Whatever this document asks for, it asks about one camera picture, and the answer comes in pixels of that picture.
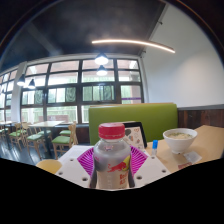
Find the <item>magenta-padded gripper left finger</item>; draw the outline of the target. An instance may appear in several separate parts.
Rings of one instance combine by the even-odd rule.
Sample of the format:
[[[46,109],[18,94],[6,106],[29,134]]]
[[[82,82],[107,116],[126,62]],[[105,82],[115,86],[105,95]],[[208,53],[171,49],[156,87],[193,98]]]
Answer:
[[[56,172],[57,176],[81,187],[90,187],[94,170],[92,146],[73,146],[59,158],[59,162],[62,167]]]

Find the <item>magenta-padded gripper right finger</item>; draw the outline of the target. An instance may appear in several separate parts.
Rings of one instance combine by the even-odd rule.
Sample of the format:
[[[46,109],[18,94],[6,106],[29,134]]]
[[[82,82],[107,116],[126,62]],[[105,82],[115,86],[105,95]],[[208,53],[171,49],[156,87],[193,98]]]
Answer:
[[[130,188],[143,187],[169,174],[169,170],[156,156],[151,157],[148,153],[131,147],[130,170],[128,175]]]

